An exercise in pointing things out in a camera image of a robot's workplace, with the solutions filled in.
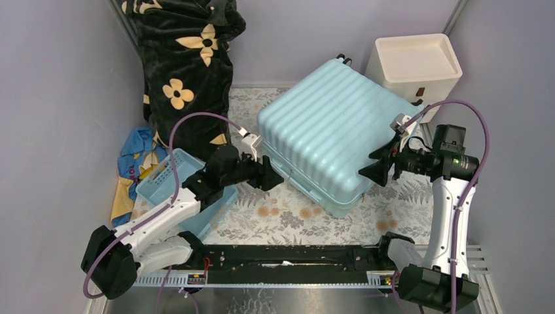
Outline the light blue ribbed suitcase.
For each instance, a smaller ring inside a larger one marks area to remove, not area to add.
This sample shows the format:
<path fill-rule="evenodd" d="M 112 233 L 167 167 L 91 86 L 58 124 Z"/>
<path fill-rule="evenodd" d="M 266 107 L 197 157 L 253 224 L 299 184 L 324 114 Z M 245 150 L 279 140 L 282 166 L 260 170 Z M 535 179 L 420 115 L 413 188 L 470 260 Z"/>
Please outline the light blue ribbed suitcase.
<path fill-rule="evenodd" d="M 359 170 L 372 163 L 371 152 L 393 138 L 392 121 L 420 111 L 339 55 L 265 106 L 257 126 L 272 167 L 342 218 L 372 187 Z"/>

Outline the black floral plush blanket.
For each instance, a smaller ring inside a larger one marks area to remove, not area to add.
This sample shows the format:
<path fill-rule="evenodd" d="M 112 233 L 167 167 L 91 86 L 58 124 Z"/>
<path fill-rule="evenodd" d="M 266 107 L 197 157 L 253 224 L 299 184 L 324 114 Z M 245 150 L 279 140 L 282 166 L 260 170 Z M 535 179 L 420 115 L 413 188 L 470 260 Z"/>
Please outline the black floral plush blanket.
<path fill-rule="evenodd" d="M 153 139 L 207 160 L 230 142 L 230 42 L 246 29 L 235 1 L 123 1 L 143 64 Z"/>

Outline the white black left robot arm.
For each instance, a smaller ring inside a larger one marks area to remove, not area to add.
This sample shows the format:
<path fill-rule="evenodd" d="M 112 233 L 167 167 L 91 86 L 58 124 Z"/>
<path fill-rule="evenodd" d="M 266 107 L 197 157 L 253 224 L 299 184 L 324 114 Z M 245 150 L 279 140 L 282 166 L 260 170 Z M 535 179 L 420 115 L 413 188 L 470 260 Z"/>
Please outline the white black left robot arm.
<path fill-rule="evenodd" d="M 204 168 L 178 179 L 174 194 L 148 213 L 115 229 L 96 228 L 81 262 L 86 274 L 84 295 L 113 300 L 129 290 L 138 277 L 155 270 L 178 264 L 197 268 L 203 260 L 199 247 L 181 235 L 161 242 L 157 242 L 158 237 L 219 201 L 227 186 L 242 182 L 269 191 L 284 179 L 268 156 L 257 158 L 226 145 L 216 150 Z"/>

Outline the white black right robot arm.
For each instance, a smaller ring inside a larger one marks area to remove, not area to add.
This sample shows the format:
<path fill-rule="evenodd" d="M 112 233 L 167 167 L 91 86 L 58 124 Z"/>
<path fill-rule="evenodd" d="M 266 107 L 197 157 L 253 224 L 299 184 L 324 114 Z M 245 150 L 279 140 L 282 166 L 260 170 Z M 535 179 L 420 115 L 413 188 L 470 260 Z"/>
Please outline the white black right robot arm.
<path fill-rule="evenodd" d="M 476 190 L 478 158 L 465 154 L 466 129 L 439 125 L 431 151 L 413 150 L 397 131 L 388 143 L 371 152 L 373 161 L 358 173 L 385 186 L 404 172 L 429 177 L 434 211 L 429 244 L 420 256 L 413 239 L 387 232 L 378 242 L 376 263 L 396 267 L 397 296 L 420 307 L 455 313 L 474 302 L 478 284 L 469 279 L 467 213 Z"/>

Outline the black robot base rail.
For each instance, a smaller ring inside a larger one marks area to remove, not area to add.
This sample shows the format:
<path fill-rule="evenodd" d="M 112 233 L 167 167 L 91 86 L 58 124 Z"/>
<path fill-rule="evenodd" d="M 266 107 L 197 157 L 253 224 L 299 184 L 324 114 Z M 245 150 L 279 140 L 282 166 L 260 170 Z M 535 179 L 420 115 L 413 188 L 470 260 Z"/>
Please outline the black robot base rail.
<path fill-rule="evenodd" d="M 395 270 L 423 264 L 423 246 L 392 233 L 375 245 L 216 245 L 184 236 L 192 257 L 137 287 L 386 289 Z"/>

